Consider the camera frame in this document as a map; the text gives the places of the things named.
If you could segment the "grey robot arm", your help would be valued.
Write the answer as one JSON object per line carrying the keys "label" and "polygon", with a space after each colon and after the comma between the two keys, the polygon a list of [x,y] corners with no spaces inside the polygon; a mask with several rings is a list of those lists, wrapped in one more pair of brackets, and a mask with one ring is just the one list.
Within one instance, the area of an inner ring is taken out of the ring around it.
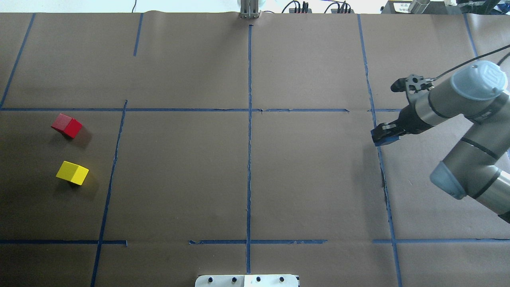
{"label": "grey robot arm", "polygon": [[470,197],[509,222],[509,173],[496,162],[509,150],[510,103],[507,74],[491,61],[476,61],[439,85],[411,74],[390,89],[404,92],[408,105],[398,118],[371,131],[376,146],[420,134],[463,116],[470,128],[430,174],[430,181],[457,200]]}

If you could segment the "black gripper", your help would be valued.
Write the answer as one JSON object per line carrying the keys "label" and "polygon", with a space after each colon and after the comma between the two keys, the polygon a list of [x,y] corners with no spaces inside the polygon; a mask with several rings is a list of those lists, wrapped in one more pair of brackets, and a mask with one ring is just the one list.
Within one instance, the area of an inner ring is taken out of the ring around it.
{"label": "black gripper", "polygon": [[382,122],[371,130],[371,137],[373,143],[393,143],[399,140],[399,136],[420,134],[432,127],[434,126],[421,120],[413,105],[407,105],[392,124]]}

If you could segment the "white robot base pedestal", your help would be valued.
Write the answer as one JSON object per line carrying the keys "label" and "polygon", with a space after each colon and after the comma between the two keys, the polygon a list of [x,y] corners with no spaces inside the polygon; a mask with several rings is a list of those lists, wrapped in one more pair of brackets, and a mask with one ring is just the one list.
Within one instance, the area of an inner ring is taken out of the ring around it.
{"label": "white robot base pedestal", "polygon": [[201,275],[195,287],[300,287],[293,274]]}

